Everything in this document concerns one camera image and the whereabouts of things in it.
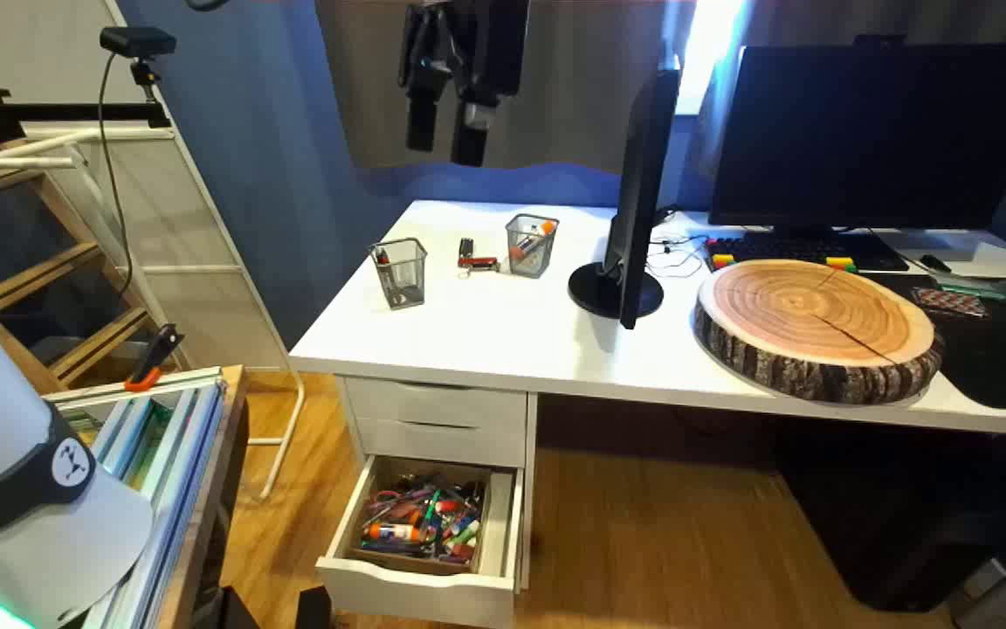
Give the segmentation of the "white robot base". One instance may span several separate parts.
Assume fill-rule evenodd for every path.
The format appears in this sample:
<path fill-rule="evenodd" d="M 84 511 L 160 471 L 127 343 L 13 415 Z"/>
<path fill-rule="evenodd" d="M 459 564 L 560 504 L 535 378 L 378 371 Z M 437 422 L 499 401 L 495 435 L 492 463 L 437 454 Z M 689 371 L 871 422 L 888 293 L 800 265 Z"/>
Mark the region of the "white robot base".
<path fill-rule="evenodd" d="M 0 627 L 61 629 L 139 560 L 154 506 L 0 350 Z"/>

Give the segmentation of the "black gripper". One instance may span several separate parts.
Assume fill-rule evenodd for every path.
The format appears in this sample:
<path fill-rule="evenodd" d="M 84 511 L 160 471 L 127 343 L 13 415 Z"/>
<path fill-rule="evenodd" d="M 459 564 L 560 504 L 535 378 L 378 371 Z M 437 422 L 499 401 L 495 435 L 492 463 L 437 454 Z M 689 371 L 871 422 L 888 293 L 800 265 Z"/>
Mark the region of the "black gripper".
<path fill-rule="evenodd" d="M 455 89 L 451 160 L 480 168 L 499 103 L 522 90 L 526 31 L 527 0 L 410 0 L 397 60 L 404 148 L 434 148 L 442 95 Z"/>

